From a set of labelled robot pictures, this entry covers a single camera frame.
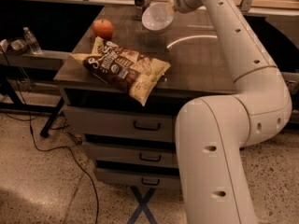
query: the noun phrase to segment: crumpled snack bag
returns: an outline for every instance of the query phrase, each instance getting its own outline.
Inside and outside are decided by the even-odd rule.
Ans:
[[[143,106],[170,63],[96,37],[92,54],[71,54],[96,77],[128,93]]]

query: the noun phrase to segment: drawer handle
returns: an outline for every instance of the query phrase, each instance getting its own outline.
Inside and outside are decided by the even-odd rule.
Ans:
[[[156,182],[146,182],[145,179],[142,177],[141,178],[141,183],[143,185],[149,185],[149,186],[158,186],[160,184],[160,179],[157,179]]]
[[[161,123],[157,124],[157,127],[142,127],[137,124],[137,121],[134,120],[134,128],[137,130],[142,130],[142,131],[159,131],[161,127]]]
[[[139,159],[141,161],[154,161],[154,162],[158,162],[158,161],[161,160],[161,154],[157,158],[155,158],[155,157],[153,157],[153,158],[145,158],[145,157],[142,157],[142,153],[139,153]]]

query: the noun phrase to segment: white robotic arm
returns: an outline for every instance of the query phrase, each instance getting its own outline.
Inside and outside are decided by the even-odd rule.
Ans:
[[[189,224],[256,224],[239,149],[278,134],[292,101],[285,81],[233,0],[175,0],[201,5],[216,29],[237,93],[200,97],[178,113],[176,146]]]

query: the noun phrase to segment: plastic bottle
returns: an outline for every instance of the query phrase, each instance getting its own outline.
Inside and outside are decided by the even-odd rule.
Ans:
[[[34,35],[34,33],[31,32],[28,27],[24,27],[23,30],[24,30],[24,37],[28,43],[28,46],[30,47],[31,52],[34,54],[40,54],[42,51],[41,48],[39,47],[39,44],[36,40],[36,36]]]

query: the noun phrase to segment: red apple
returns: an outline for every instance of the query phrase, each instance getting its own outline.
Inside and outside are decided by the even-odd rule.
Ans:
[[[100,19],[93,22],[93,33],[95,36],[100,36],[104,40],[111,40],[113,35],[113,25],[107,19]]]

